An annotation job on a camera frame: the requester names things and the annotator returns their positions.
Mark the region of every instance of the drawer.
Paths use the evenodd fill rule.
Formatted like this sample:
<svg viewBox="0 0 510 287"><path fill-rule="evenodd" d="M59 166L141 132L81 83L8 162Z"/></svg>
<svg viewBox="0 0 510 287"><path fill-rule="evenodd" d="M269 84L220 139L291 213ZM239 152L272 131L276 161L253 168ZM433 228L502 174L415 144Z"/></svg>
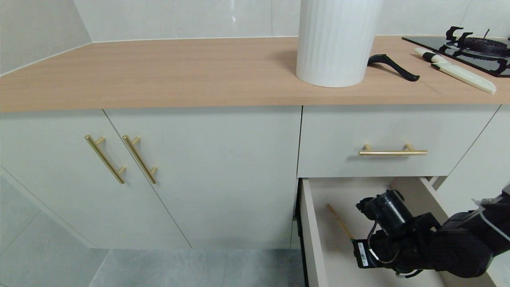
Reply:
<svg viewBox="0 0 510 287"><path fill-rule="evenodd" d="M440 223L448 219L441 199L423 177L302 179L296 216L310 287L493 286L487 274L463 279L446 272L426 270L416 277L402 279L395 276L393 270L358 268L352 243L326 204L333 206L355 238L363 239L373 221L359 212L355 204L388 188L402 193L415 216L431 212Z"/></svg>
<svg viewBox="0 0 510 287"><path fill-rule="evenodd" d="M498 105L305 106L299 177L448 175ZM411 144L427 155L360 156Z"/></svg>

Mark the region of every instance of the gas stove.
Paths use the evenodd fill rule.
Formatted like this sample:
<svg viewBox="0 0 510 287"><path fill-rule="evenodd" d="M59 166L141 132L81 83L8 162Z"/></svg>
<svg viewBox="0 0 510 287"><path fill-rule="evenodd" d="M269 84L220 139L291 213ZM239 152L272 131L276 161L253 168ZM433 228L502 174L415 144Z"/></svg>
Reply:
<svg viewBox="0 0 510 287"><path fill-rule="evenodd" d="M403 37L404 40L425 47L446 57L455 59L494 77L510 78L510 39L469 37L464 32L460 37L453 33L462 30L451 27L444 37Z"/></svg>

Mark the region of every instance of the gold cabinet handle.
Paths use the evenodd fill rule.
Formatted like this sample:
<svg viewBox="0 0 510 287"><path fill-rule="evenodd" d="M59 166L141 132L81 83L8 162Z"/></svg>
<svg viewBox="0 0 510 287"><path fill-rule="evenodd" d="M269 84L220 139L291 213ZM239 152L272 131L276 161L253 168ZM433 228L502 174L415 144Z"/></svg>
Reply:
<svg viewBox="0 0 510 287"><path fill-rule="evenodd" d="M156 173L156 171L158 170L157 167L153 167L150 171L149 171L149 168L147 168L147 165L145 164L145 162L143 161L142 157L140 156L140 154L138 153L138 151L136 150L135 148L135 145L137 143L140 142L140 138L139 137L135 137L135 139L133 139L131 141L131 139L129 138L128 135L125 135L122 137L122 139L124 140L124 142L126 143L126 146L127 148L131 151L131 153L133 154L133 156L135 157L135 160L138 162L138 164L142 167L143 169L143 172L146 174L146 176L149 178L150 182L152 184L156 184L156 179L154 178L154 175Z"/></svg>
<svg viewBox="0 0 510 287"><path fill-rule="evenodd" d="M373 151L368 144L359 151L360 155L427 155L426 150L415 150L410 143L405 144L405 149L400 151Z"/></svg>
<svg viewBox="0 0 510 287"><path fill-rule="evenodd" d="M104 137L100 137L98 140L94 140L91 135L86 135L85 139L90 144L92 149L96 152L99 158L105 163L106 167L112 172L113 176L119 181L120 184L124 184L124 179L120 176L123 172L125 172L126 167L123 166L119 169L119 171L115 171L113 164L109 161L109 159L105 156L103 151L99 148L99 145L104 142L106 139Z"/></svg>

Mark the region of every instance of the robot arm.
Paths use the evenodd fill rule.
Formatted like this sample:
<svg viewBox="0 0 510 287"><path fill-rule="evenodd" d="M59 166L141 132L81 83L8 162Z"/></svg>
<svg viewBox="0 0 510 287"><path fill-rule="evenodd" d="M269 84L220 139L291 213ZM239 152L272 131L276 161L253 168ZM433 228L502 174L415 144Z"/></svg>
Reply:
<svg viewBox="0 0 510 287"><path fill-rule="evenodd" d="M414 217L396 190L365 198L356 207L374 221L366 240L353 241L360 268L389 268L410 274L407 278L426 269L471 278L482 275L492 258L510 250L506 192L483 201L478 210L453 215L443 225L431 213ZM377 224L382 230L374 233Z"/></svg>

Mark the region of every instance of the white vase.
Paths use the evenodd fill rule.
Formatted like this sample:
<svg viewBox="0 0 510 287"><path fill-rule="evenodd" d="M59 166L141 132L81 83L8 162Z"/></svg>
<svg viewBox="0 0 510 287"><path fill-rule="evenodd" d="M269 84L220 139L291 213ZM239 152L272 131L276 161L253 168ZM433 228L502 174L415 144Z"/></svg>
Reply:
<svg viewBox="0 0 510 287"><path fill-rule="evenodd" d="M384 0L301 0L296 75L323 87L365 77Z"/></svg>

